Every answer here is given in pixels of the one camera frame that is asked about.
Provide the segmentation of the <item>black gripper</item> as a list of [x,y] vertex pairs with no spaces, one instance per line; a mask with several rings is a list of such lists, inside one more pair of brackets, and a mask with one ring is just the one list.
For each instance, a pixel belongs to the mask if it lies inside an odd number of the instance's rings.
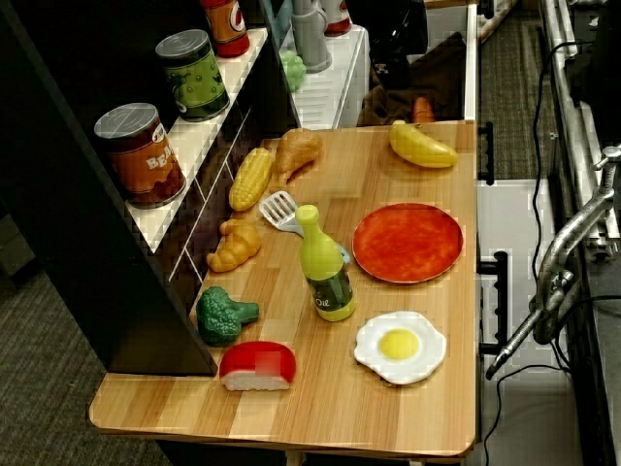
[[410,67],[405,49],[372,48],[372,66],[385,89],[405,89],[410,86]]

